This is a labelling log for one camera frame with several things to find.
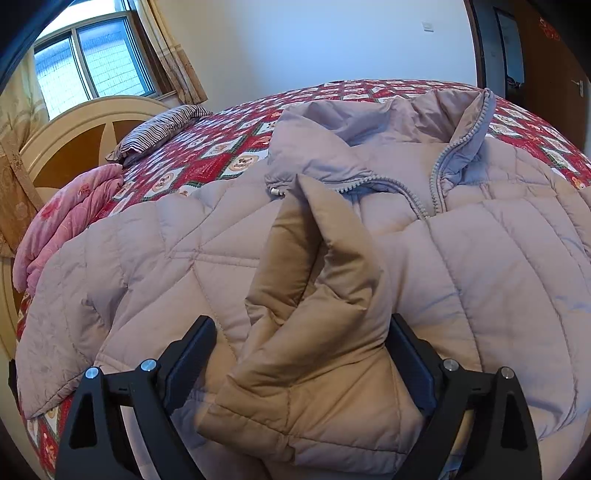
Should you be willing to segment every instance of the door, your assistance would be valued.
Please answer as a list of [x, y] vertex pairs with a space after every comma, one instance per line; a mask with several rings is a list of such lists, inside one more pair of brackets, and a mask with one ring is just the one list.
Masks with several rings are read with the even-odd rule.
[[514, 0], [523, 52], [522, 104], [583, 150], [586, 136], [587, 76], [558, 33], [527, 0]]

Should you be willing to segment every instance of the curtain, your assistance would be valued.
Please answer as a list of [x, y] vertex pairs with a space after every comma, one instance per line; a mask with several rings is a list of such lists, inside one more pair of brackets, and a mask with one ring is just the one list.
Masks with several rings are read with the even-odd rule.
[[139, 19], [146, 31], [164, 71], [183, 103], [198, 103], [207, 100], [205, 91], [183, 47], [168, 29], [158, 0], [133, 0]]
[[19, 151], [48, 121], [31, 49], [0, 95], [0, 257], [14, 256], [43, 207]]

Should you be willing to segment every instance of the red patterned bedspread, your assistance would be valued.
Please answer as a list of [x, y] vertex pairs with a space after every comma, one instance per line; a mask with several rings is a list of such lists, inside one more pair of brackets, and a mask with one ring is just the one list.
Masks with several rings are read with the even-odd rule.
[[[217, 179], [231, 179], [267, 156], [275, 121], [288, 105], [310, 100], [385, 102], [396, 95], [410, 98], [433, 89], [477, 90], [462, 83], [425, 80], [357, 80], [330, 82], [244, 103], [185, 130], [158, 151], [124, 172], [121, 191], [97, 215], [114, 215], [130, 205], [178, 192], [190, 194]], [[523, 148], [547, 163], [577, 188], [591, 185], [589, 160], [541, 118], [501, 98], [488, 135]], [[28, 298], [21, 306], [22, 332]], [[72, 398], [45, 415], [25, 421], [42, 467], [53, 477], [57, 449]]]

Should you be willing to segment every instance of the window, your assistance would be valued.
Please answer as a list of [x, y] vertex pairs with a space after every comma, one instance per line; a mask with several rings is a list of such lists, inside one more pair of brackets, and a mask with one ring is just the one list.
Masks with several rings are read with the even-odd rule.
[[108, 95], [156, 95], [126, 0], [76, 0], [41, 33], [35, 65], [50, 118]]

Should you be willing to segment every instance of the white wall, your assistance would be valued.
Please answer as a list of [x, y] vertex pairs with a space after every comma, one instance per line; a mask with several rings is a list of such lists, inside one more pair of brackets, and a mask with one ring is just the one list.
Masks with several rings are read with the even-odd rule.
[[[476, 84], [464, 0], [166, 0], [215, 111], [360, 78]], [[422, 21], [434, 33], [423, 31]]]

